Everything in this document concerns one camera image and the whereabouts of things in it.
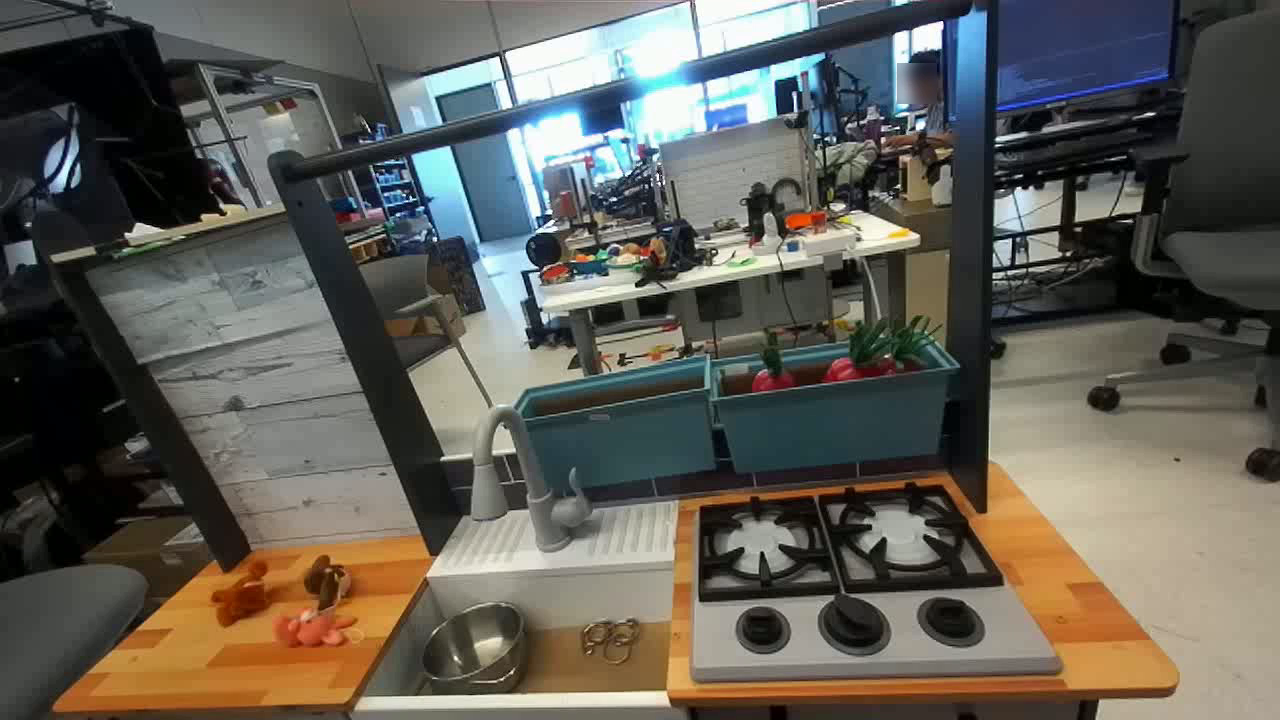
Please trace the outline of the dark brown plush toy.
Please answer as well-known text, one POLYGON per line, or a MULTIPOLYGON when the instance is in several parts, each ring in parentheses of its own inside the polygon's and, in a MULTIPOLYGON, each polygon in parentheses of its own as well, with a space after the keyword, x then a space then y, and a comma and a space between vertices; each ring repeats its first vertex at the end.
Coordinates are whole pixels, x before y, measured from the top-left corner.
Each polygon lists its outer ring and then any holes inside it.
POLYGON ((353 572, 328 556, 317 556, 306 572, 306 593, 321 608, 338 608, 353 593, 353 572))

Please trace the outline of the pink plush toy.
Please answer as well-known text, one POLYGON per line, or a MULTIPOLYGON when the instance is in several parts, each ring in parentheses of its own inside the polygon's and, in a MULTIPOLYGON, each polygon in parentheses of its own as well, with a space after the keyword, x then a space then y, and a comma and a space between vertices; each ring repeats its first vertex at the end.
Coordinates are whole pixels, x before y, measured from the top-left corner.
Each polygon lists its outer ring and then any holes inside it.
POLYGON ((276 640, 287 649, 344 649, 348 620, 338 612, 292 612, 276 620, 276 640))

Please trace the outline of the white toy sink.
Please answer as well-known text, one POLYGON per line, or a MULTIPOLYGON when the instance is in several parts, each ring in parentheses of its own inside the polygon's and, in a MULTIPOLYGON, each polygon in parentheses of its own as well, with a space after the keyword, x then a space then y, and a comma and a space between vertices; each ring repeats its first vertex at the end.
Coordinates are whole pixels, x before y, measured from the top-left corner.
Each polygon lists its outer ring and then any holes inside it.
POLYGON ((687 720, 667 698, 667 620, 675 505, 601 505, 597 528, 539 551, 531 521, 460 521, 431 561, 412 612, 364 683, 357 720, 687 720), (438 693, 424 675, 429 632, 469 608, 510 603, 530 620, 531 654, 510 693, 438 693), (594 620, 642 620, 630 662, 581 651, 594 620))

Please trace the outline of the stainless steel pot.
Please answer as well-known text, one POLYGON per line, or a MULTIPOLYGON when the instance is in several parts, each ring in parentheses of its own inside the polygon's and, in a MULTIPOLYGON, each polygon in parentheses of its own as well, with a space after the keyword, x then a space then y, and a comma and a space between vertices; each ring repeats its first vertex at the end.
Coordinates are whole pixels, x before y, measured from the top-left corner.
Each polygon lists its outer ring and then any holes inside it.
POLYGON ((424 675, 438 693, 510 693, 530 654, 530 620, 510 603, 482 603, 429 632, 424 675))

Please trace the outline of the left teal planter box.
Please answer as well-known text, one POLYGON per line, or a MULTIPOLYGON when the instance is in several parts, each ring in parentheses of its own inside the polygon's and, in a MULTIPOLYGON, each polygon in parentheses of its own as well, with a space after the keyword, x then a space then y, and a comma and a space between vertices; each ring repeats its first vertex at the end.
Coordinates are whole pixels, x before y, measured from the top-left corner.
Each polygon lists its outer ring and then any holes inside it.
POLYGON ((552 486, 674 481, 717 464, 702 357, 539 385, 518 401, 518 416, 552 486))

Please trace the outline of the teal planter box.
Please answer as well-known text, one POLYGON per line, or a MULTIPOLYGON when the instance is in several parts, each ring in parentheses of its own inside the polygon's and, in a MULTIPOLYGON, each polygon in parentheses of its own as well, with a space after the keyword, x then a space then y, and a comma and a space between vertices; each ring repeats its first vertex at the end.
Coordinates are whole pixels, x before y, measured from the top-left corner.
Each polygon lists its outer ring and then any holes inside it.
POLYGON ((940 448, 950 385, 959 365, 937 342, 903 371, 823 381, 842 342, 790 346, 794 388, 757 391, 761 358, 703 365, 714 419, 738 472, 802 472, 878 461, 915 461, 940 448))
POLYGON ((518 416, 552 486, 674 481, 717 464, 702 357, 539 385, 518 401, 518 416))

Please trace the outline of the white background work table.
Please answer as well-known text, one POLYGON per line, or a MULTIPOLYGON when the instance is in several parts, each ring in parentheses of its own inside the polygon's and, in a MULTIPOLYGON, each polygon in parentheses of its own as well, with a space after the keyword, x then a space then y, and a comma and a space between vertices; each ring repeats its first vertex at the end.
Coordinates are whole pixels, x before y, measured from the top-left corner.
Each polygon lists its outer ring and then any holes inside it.
POLYGON ((802 231, 786 241, 748 245, 746 236, 717 236, 710 245, 710 259, 675 272, 675 277, 646 277, 642 259, 612 265, 605 277, 568 277, 545 283, 535 292, 545 310, 574 320, 574 342, 585 358, 585 371, 597 375, 597 327, 594 310, 605 303, 642 303, 652 296, 693 296, 719 283, 757 283, 775 279, 790 272, 828 266, 828 265, 857 265, 878 255, 903 255, 926 245, 921 231, 892 223, 874 212, 850 212, 834 228, 802 231))

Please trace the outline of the grey toy faucet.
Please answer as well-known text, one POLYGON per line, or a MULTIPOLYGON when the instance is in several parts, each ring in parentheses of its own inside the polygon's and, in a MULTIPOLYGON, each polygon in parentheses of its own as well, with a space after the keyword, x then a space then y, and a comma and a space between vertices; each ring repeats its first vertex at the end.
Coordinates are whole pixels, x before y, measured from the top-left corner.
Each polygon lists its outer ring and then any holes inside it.
POLYGON ((568 481, 568 494, 552 492, 518 407, 492 407, 474 439, 474 521, 488 523, 510 513, 504 481, 492 452, 496 431, 511 434, 535 548, 560 551, 574 539, 590 534, 597 528, 590 492, 581 486, 581 481, 568 481))

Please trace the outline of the right teal planter box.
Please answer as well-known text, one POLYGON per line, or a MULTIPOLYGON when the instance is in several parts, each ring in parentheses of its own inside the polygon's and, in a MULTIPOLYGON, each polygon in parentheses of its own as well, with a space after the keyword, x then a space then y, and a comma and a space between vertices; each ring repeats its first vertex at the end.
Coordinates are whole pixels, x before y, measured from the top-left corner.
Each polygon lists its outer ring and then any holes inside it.
POLYGON ((823 381, 842 342, 790 346, 794 388, 757 391, 761 358, 703 365, 714 419, 738 472, 802 472, 878 461, 915 461, 940 448, 950 385, 959 365, 937 342, 903 371, 823 381))

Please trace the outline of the grey toy stove top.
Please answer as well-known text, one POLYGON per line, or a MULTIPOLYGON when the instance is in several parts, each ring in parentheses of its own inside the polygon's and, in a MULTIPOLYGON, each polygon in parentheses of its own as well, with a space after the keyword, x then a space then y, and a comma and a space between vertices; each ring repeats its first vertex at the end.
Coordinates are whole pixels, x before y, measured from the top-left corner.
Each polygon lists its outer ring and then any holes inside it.
POLYGON ((1057 675, 1061 654, 937 483, 710 505, 693 675, 1057 675))

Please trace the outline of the person in background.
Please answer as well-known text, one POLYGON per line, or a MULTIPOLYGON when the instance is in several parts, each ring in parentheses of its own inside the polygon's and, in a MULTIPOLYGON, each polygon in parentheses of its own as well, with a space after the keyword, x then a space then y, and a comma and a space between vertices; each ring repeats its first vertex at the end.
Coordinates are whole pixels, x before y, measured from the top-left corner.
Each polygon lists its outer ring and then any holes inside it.
POLYGON ((927 132, 950 128, 946 54, 937 49, 913 51, 903 65, 907 101, 926 113, 927 132))

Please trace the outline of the grey wood backsplash panel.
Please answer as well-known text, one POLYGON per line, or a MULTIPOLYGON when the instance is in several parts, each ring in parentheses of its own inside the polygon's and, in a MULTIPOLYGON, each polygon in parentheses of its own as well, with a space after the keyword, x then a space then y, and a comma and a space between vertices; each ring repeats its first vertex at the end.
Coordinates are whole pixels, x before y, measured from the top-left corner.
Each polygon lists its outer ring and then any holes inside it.
POLYGON ((89 272, 255 548, 417 528, 372 402, 286 214, 89 272))

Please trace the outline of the computer monitor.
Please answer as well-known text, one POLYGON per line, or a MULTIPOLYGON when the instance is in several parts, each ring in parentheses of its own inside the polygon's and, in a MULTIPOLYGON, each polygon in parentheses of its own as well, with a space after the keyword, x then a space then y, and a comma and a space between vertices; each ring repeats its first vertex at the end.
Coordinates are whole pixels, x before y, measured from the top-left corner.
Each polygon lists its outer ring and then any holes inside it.
POLYGON ((997 109, 1042 113, 1172 80, 1179 0, 1001 0, 997 109))

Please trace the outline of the grey office chair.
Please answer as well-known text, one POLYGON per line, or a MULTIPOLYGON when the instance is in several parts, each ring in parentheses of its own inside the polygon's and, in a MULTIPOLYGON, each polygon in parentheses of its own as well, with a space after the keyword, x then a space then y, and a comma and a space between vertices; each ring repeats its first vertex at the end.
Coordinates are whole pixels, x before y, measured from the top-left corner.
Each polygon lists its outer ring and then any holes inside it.
POLYGON ((1109 371, 1090 402, 1122 407, 1126 385, 1257 365, 1253 401, 1269 439, 1245 454, 1253 481, 1280 481, 1280 12, 1199 33, 1179 124, 1131 151, 1143 173, 1128 259, 1151 279, 1158 310, 1179 330, 1138 366, 1109 371))

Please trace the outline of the grey chair seat corner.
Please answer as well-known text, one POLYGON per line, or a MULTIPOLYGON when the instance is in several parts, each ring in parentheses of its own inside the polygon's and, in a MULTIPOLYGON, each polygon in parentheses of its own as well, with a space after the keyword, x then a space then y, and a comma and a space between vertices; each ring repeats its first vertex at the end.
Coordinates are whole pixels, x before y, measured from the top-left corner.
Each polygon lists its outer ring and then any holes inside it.
POLYGON ((78 563, 0 585, 0 720, 50 720, 57 695, 141 620, 148 580, 78 563))

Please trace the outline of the black metal frame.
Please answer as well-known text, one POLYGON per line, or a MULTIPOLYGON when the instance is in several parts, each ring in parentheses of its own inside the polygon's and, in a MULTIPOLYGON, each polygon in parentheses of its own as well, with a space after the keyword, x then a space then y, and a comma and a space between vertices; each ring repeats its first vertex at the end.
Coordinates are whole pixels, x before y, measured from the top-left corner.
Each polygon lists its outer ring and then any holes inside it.
POLYGON ((444 481, 444 448, 422 407, 412 381, 376 314, 372 292, 340 245, 338 219, 321 209, 321 180, 372 160, 412 156, 510 132, 523 120, 565 113, 574 105, 637 101, 681 80, 719 80, 748 68, 815 54, 828 49, 892 34, 915 23, 950 23, 953 120, 956 120, 956 197, 953 197, 953 277, 950 277, 950 346, 959 358, 946 410, 946 467, 963 499, 989 507, 989 419, 992 419, 992 146, 997 146, 997 26, 1001 0, 903 0, 886 12, 775 34, 719 54, 687 61, 652 80, 609 80, 568 94, 499 109, 460 124, 340 146, 326 156, 276 151, 269 160, 296 228, 306 259, 321 283, 338 335, 353 358, 359 391, 392 454, 412 521, 431 551, 444 548, 460 521, 452 483, 444 481))

